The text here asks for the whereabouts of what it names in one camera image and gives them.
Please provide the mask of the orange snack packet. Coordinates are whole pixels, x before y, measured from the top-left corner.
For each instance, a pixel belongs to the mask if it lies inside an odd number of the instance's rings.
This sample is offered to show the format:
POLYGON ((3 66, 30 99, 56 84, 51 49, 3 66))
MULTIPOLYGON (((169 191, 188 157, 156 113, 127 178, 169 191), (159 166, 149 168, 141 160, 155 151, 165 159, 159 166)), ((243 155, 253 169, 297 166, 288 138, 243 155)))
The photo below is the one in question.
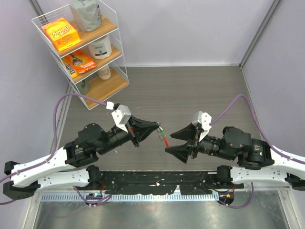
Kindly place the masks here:
POLYGON ((79 74, 85 73, 97 67, 97 64, 84 51, 76 50, 64 57, 71 67, 79 74))

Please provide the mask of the cream patterned cup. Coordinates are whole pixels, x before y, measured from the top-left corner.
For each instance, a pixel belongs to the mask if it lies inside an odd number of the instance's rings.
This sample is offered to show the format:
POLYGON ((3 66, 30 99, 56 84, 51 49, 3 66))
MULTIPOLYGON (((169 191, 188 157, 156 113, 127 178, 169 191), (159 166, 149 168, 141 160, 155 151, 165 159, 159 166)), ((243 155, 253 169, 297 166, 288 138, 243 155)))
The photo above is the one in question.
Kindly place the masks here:
POLYGON ((101 80, 108 80, 111 77, 109 65, 106 65, 98 70, 98 76, 101 80))

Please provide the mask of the grey paper bag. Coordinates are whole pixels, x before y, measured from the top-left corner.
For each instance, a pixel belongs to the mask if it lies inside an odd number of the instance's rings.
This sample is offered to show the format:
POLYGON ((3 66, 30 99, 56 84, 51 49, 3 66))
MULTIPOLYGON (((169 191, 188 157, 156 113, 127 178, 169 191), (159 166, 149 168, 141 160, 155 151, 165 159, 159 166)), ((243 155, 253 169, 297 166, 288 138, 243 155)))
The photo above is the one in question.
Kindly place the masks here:
POLYGON ((100 7, 95 0, 71 0, 70 9, 82 32, 91 32, 102 24, 100 7))

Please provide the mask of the orange snack box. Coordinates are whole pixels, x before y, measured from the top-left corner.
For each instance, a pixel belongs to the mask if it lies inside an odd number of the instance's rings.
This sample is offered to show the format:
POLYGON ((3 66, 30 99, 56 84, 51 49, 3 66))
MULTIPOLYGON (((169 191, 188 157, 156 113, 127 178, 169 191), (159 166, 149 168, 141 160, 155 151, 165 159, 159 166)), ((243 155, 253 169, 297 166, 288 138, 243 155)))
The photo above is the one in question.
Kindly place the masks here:
POLYGON ((41 28, 60 52, 81 42, 77 30, 64 18, 49 22, 41 28))

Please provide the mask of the key with green tag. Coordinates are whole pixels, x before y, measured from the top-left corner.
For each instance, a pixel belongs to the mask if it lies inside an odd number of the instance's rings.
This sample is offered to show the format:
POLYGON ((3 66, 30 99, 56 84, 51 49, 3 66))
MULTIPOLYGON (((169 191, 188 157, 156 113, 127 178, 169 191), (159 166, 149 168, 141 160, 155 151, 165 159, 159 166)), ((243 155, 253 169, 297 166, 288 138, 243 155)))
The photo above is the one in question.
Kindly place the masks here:
POLYGON ((160 122, 157 123, 158 124, 158 129, 157 129, 157 132, 162 136, 162 137, 166 137, 166 134, 162 128, 162 125, 160 122))

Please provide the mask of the keyring bunch with red tag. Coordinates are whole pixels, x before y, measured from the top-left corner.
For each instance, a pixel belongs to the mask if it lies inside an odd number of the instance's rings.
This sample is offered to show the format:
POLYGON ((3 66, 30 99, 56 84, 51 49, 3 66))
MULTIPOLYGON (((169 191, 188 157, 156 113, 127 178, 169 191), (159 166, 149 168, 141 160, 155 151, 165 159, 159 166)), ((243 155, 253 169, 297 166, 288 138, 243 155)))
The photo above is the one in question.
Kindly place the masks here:
POLYGON ((168 141, 167 141, 167 138, 166 137, 162 137, 158 132, 157 132, 159 138, 161 139, 161 141, 164 142, 165 144, 165 147, 169 147, 169 144, 168 144, 168 141))

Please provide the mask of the white labelled tub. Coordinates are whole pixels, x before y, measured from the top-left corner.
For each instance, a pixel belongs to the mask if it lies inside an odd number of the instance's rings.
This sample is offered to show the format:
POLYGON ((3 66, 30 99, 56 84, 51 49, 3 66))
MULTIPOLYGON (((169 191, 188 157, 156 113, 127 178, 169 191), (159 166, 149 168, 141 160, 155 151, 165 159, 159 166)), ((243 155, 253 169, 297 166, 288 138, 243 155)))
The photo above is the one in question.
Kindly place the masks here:
POLYGON ((109 35, 105 35, 88 45, 89 52, 94 59, 105 59, 112 53, 109 35))

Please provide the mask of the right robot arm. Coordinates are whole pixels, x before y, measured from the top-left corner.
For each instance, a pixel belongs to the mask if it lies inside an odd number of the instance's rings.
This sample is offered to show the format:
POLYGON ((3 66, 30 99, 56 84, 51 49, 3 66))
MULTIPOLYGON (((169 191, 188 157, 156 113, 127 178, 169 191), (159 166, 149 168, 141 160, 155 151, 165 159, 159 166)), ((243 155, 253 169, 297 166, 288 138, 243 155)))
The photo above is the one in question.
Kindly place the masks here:
POLYGON ((210 128, 202 124, 189 124, 170 136, 185 140, 183 145, 169 146, 166 153, 183 163, 195 159, 199 153, 228 161, 237 160, 237 166, 219 166, 216 179, 219 187, 239 185, 247 182, 289 184, 292 189, 305 189, 305 170, 294 165, 291 159, 276 157, 275 151, 265 142, 252 138, 250 133, 233 126, 223 129, 223 137, 208 135, 210 128))

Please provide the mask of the yellow candy packet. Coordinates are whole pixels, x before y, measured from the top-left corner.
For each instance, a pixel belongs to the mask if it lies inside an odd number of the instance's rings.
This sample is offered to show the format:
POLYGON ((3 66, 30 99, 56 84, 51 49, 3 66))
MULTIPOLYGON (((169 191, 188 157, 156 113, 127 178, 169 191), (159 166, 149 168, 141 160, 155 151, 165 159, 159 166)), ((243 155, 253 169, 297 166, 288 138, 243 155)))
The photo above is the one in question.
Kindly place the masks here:
POLYGON ((62 59, 62 62, 72 79, 76 78, 79 75, 79 73, 65 59, 62 59))

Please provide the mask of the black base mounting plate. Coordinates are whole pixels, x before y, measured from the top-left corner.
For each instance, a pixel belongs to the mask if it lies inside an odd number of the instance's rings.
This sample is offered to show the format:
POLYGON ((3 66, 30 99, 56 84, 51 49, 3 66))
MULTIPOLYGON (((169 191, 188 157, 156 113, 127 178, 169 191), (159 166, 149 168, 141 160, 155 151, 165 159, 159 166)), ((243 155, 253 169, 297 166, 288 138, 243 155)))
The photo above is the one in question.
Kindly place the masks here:
POLYGON ((212 190, 231 189, 229 170, 206 171, 101 171, 78 190, 102 190, 110 195, 171 195, 176 188, 182 195, 211 194, 212 190))

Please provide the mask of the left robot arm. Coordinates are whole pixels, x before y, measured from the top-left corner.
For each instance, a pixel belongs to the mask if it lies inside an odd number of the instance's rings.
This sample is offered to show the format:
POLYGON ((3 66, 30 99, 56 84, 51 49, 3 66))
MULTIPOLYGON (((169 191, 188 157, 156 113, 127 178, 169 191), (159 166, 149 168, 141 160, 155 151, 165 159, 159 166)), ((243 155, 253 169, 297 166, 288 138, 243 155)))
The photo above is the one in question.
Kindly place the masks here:
POLYGON ((3 184, 3 194, 12 200, 32 197, 36 192, 78 187, 96 190, 102 185, 99 168, 93 163, 126 142, 135 147, 159 128, 158 122, 150 122, 131 116, 125 127, 113 126, 104 131, 98 124, 91 123, 78 132, 78 137, 59 148, 53 156, 19 164, 9 161, 5 174, 10 181, 3 184))

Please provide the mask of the grey green small vase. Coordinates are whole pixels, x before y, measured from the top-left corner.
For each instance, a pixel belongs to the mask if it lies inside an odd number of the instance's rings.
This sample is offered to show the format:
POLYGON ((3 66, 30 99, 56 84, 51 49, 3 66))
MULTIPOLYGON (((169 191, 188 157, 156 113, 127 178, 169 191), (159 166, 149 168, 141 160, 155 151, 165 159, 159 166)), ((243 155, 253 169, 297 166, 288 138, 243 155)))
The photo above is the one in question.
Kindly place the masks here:
POLYGON ((77 83, 77 88, 80 94, 87 94, 87 92, 90 90, 87 80, 82 80, 81 82, 77 83))

